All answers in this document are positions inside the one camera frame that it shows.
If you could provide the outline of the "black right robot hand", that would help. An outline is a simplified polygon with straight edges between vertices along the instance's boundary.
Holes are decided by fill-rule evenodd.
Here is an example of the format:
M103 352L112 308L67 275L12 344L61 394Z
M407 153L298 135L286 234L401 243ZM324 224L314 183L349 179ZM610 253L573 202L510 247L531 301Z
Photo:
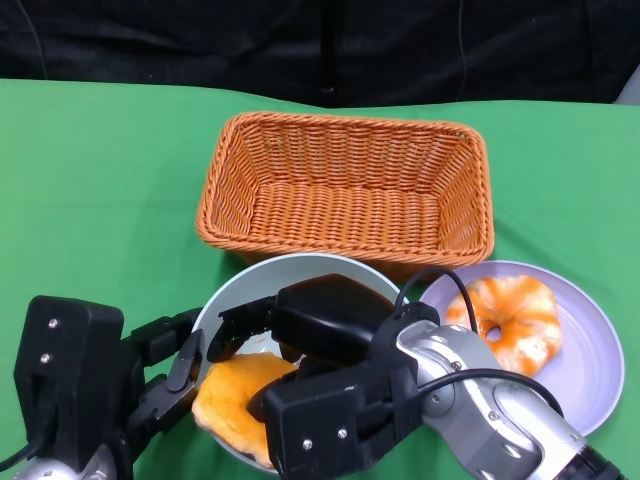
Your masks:
M207 359L228 361L267 332L298 369L263 387L250 411L272 429L312 424L370 434L391 424L406 361L395 346L393 305L371 288L327 274L220 313Z

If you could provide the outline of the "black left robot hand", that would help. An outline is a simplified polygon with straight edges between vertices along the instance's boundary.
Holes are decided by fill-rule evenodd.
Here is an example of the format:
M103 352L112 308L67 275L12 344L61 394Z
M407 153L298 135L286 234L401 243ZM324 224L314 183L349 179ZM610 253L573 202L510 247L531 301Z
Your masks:
M203 361L204 334L193 328L200 313L195 308L160 317L125 339L134 353L125 432L135 458L157 433L171 430L191 409Z

